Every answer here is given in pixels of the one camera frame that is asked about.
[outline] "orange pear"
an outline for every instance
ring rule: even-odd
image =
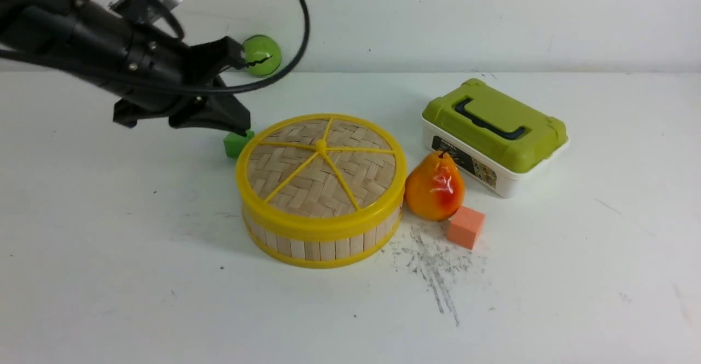
[[[404,199],[422,219],[451,217],[465,199],[465,182],[453,157],[445,151],[428,154],[406,178]]]

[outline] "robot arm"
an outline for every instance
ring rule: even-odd
[[[308,12],[300,52],[288,67],[257,83],[226,87],[220,73],[246,67],[230,37],[182,41],[170,13],[182,0],[120,0],[107,10],[91,0],[0,0],[0,57],[58,68],[120,100],[113,121],[132,128],[140,119],[167,117],[174,129],[203,127],[245,135],[250,113],[234,93],[255,90],[286,75],[308,40]],[[153,26],[163,18],[177,37]]]

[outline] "white table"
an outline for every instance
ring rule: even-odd
[[[373,120],[411,168],[423,107],[470,77],[566,123],[548,179],[467,179],[473,252],[406,215],[310,270],[245,234],[223,132],[128,130],[88,84],[0,74],[0,362],[701,361],[701,74],[300,73],[240,99],[254,130]]]

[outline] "sticker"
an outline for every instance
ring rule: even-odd
[[[448,152],[450,157],[453,157],[455,164],[466,172],[470,172],[474,177],[483,181],[487,186],[496,189],[496,172],[490,167],[487,167],[478,160],[473,159],[469,154],[462,149],[458,149],[455,145],[447,142],[437,135],[433,136],[431,147],[436,151]]]

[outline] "white plastic container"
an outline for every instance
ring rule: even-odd
[[[421,120],[423,120],[423,145],[425,147],[431,151],[448,151],[465,174],[504,198],[514,197],[534,187],[539,180],[544,179],[547,175],[553,159],[556,159],[569,146],[568,138],[550,157],[541,160],[529,172],[516,174],[423,117]]]

